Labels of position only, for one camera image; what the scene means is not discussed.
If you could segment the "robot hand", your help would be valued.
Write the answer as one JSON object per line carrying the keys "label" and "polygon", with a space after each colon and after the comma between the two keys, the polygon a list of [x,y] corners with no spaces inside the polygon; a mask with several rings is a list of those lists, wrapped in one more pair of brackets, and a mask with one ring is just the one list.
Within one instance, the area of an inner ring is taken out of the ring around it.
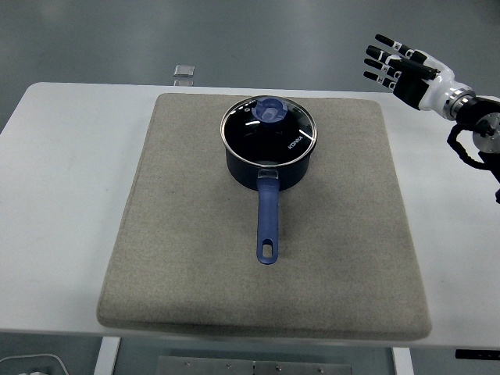
{"label": "robot hand", "polygon": [[472,92],[469,86],[455,80],[448,66],[426,52],[381,34],[375,39],[391,50],[368,46],[364,63],[376,71],[366,71],[363,76],[389,89],[406,105],[417,110],[432,110],[451,119],[455,100]]}

